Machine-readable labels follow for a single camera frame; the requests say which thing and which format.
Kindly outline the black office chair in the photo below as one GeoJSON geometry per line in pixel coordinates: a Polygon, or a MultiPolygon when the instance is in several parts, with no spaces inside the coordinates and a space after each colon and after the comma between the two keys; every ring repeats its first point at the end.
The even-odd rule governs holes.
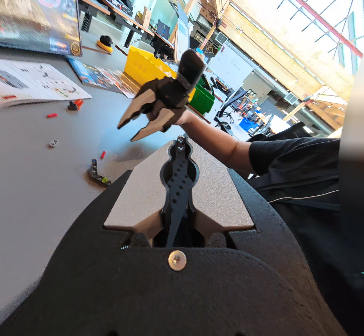
{"type": "Polygon", "coordinates": [[[219,123],[221,121],[221,118],[223,116],[226,116],[227,118],[230,119],[230,124],[234,123],[234,119],[231,116],[231,113],[240,105],[240,103],[238,103],[238,101],[243,99],[243,97],[246,96],[246,94],[248,93],[248,90],[245,89],[241,89],[238,90],[228,101],[226,101],[222,107],[220,108],[220,110],[217,112],[214,121],[216,121],[217,123],[219,123]],[[233,109],[230,112],[227,112],[226,110],[232,107],[233,109]]]}

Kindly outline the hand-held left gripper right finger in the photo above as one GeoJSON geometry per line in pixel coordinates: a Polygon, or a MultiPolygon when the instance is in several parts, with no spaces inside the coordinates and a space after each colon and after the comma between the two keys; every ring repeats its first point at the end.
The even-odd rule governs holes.
{"type": "Polygon", "coordinates": [[[198,179],[192,188],[195,228],[201,234],[251,230],[253,220],[236,189],[228,168],[190,138],[190,158],[198,179]]]}

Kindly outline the long black beam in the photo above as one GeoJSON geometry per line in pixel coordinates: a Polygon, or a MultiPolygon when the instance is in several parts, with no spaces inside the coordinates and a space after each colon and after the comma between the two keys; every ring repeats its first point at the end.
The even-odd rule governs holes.
{"type": "Polygon", "coordinates": [[[168,160],[161,169],[160,179],[166,189],[161,220],[167,248],[193,245],[196,209],[193,205],[192,189],[198,175],[190,158],[191,153],[192,147],[187,138],[178,136],[168,148],[168,160]]]}

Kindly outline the whiteboard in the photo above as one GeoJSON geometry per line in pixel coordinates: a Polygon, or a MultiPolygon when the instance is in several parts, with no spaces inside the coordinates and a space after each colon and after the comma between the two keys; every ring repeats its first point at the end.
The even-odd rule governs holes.
{"type": "Polygon", "coordinates": [[[240,88],[254,69],[248,57],[229,41],[222,45],[207,67],[233,90],[240,88]]]}

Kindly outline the sticker sheet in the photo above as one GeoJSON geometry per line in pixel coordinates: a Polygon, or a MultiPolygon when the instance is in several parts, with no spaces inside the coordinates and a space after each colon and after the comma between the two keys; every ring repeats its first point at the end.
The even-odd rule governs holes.
{"type": "Polygon", "coordinates": [[[129,98],[134,98],[139,92],[141,85],[128,74],[120,70],[106,70],[115,81],[115,85],[129,98]]]}

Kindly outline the yellow plastic bin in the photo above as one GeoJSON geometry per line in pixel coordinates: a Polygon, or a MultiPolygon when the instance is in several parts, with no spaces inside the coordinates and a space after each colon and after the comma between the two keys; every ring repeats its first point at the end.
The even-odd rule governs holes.
{"type": "Polygon", "coordinates": [[[168,63],[155,58],[153,53],[130,46],[124,72],[139,85],[164,77],[177,78],[177,72],[168,63]]]}

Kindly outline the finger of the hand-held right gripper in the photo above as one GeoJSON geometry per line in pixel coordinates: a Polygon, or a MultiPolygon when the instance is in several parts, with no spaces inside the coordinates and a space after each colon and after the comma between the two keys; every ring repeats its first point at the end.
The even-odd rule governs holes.
{"type": "Polygon", "coordinates": [[[149,120],[155,120],[157,114],[153,113],[153,109],[156,100],[156,93],[152,89],[148,89],[136,96],[122,115],[117,129],[121,129],[130,121],[137,119],[141,114],[149,115],[149,120]]]}
{"type": "Polygon", "coordinates": [[[156,119],[149,121],[149,123],[142,129],[140,129],[134,137],[130,139],[131,142],[135,142],[146,138],[158,131],[163,131],[166,127],[171,126],[178,120],[177,114],[167,108],[162,108],[156,119]]]}

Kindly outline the blue robot kit box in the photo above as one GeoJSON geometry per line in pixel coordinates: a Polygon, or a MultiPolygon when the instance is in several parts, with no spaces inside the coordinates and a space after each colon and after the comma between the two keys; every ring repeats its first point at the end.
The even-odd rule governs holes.
{"type": "Polygon", "coordinates": [[[78,0],[0,0],[0,45],[82,56],[78,0]]]}

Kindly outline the open instruction booklet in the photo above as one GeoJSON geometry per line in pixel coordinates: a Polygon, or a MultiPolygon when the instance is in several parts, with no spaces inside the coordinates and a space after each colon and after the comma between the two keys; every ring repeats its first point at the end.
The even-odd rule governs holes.
{"type": "Polygon", "coordinates": [[[92,96],[46,63],[0,60],[0,108],[92,96]]]}

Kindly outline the person's right forearm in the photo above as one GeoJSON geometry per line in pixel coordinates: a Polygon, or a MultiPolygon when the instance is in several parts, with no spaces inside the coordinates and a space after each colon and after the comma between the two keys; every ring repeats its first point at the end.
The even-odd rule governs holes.
{"type": "Polygon", "coordinates": [[[212,127],[190,111],[184,111],[175,123],[185,133],[227,168],[245,175],[256,174],[250,158],[251,143],[239,141],[233,136],[212,127]]]}

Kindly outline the grey desk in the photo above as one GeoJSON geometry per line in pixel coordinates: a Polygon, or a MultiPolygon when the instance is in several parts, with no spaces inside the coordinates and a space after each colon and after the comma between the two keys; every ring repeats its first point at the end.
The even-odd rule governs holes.
{"type": "Polygon", "coordinates": [[[123,94],[83,85],[66,57],[1,47],[1,59],[48,63],[87,91],[81,110],[67,102],[1,109],[1,323],[35,289],[61,239],[105,188],[87,175],[93,158],[112,182],[167,142],[183,135],[172,126],[130,142],[148,123],[141,115],[116,128],[130,104],[123,94]],[[55,118],[47,115],[57,113],[55,118]],[[51,149],[48,143],[58,140],[51,149]],[[104,159],[100,155],[106,151],[104,159]]]}

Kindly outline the grey bent beam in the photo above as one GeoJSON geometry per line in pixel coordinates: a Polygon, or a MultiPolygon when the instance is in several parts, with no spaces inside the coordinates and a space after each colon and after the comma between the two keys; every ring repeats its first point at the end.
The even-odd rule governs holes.
{"type": "Polygon", "coordinates": [[[98,166],[96,159],[92,159],[91,165],[87,170],[87,175],[90,180],[104,187],[109,187],[112,184],[112,182],[107,177],[104,177],[98,173],[98,166]]]}

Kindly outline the blue cover manual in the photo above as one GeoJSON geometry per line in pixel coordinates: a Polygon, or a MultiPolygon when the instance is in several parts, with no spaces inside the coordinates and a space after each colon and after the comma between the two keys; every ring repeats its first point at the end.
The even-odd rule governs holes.
{"type": "Polygon", "coordinates": [[[68,57],[67,61],[82,84],[116,93],[126,92],[123,87],[116,85],[114,80],[104,75],[96,67],[84,64],[74,58],[68,57]]]}

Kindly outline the green plastic bin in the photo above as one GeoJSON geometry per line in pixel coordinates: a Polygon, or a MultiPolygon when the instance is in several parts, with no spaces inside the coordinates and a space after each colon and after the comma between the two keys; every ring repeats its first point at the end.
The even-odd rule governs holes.
{"type": "Polygon", "coordinates": [[[201,115],[209,113],[214,104],[215,97],[210,89],[211,86],[203,75],[189,94],[189,105],[201,115]]]}

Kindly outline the wooden background desk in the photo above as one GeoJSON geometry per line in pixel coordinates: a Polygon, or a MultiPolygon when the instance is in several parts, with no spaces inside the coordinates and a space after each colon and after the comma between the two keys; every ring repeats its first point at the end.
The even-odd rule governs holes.
{"type": "Polygon", "coordinates": [[[143,24],[139,23],[136,19],[126,14],[123,10],[113,5],[109,0],[78,0],[79,10],[84,11],[84,18],[81,25],[81,31],[88,33],[91,26],[93,17],[97,12],[102,12],[111,16],[118,24],[129,29],[128,36],[125,40],[124,47],[129,48],[134,34],[139,34],[143,38],[155,38],[156,44],[153,46],[155,49],[155,57],[159,56],[161,47],[169,46],[170,50],[174,49],[174,45],[170,43],[163,35],[157,33],[155,30],[150,30],[143,24]]]}

